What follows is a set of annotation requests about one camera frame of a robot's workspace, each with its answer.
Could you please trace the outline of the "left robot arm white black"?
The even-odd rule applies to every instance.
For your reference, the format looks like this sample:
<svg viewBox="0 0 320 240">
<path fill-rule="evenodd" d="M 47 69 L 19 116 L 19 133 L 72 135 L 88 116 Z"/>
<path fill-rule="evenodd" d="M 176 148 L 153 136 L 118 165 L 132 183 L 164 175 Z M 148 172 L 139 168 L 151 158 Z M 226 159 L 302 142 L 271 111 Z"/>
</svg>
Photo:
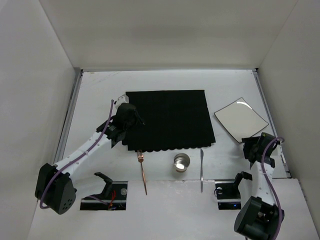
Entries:
<svg viewBox="0 0 320 240">
<path fill-rule="evenodd" d="M 128 131 L 144 123 L 133 104 L 113 101 L 111 108 L 116 108 L 116 114 L 110 114 L 82 146 L 56 164 L 45 163 L 40 168 L 34 195 L 42 210 L 51 209 L 62 215 L 76 199 L 102 202 L 111 193 L 113 180 L 110 177 L 100 171 L 84 176 L 82 170 L 99 152 L 111 150 L 125 139 Z"/>
</svg>

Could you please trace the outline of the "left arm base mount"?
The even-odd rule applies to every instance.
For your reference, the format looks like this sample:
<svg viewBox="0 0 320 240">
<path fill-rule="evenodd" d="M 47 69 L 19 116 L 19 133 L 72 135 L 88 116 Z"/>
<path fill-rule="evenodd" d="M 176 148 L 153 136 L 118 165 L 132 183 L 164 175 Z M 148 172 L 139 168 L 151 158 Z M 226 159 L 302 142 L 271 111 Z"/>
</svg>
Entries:
<svg viewBox="0 0 320 240">
<path fill-rule="evenodd" d="M 113 181 L 101 172 L 95 176 L 104 182 L 100 193 L 83 198 L 80 202 L 81 211 L 125 211 L 127 208 L 128 182 Z"/>
</svg>

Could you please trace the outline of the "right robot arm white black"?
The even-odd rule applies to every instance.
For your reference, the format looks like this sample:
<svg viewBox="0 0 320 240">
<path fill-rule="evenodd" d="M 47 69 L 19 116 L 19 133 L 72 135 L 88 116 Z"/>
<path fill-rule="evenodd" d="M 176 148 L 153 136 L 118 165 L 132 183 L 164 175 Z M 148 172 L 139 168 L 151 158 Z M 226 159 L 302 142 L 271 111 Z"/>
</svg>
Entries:
<svg viewBox="0 0 320 240">
<path fill-rule="evenodd" d="M 271 154 L 284 139 L 263 132 L 259 137 L 243 138 L 242 142 L 249 170 L 238 173 L 233 183 L 241 204 L 234 231 L 247 240 L 275 240 L 285 212 L 272 184 L 276 163 Z"/>
</svg>

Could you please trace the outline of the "square white plate black rim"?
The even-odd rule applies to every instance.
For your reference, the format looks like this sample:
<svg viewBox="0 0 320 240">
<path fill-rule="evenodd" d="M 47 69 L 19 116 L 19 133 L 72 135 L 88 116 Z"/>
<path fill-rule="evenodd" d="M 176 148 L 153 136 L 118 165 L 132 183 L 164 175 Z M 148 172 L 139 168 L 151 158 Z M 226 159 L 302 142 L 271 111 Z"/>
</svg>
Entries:
<svg viewBox="0 0 320 240">
<path fill-rule="evenodd" d="M 269 125 L 243 97 L 216 111 L 214 116 L 238 143 L 242 143 L 243 138 L 250 138 Z"/>
</svg>

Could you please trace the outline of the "black cloth placemat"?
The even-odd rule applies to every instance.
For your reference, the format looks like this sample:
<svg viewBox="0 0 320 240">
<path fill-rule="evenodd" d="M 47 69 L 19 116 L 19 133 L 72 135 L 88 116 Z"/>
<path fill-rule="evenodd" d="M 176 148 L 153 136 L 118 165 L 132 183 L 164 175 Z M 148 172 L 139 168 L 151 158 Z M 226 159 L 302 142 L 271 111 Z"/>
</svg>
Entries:
<svg viewBox="0 0 320 240">
<path fill-rule="evenodd" d="M 159 152 L 210 147 L 216 142 L 204 90 L 128 91 L 143 119 L 126 133 L 128 151 Z"/>
</svg>

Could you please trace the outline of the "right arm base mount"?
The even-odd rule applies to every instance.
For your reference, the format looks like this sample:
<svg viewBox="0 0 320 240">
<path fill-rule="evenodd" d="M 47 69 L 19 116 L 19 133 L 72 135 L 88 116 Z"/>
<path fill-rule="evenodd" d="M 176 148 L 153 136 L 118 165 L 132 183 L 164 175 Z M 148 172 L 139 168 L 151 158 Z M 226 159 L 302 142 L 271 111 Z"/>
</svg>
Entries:
<svg viewBox="0 0 320 240">
<path fill-rule="evenodd" d="M 232 180 L 218 180 L 215 182 L 214 196 L 217 199 L 219 210 L 240 210 L 241 193 L 239 185 L 242 180 L 252 180 L 252 175 L 247 172 L 238 173 Z"/>
</svg>

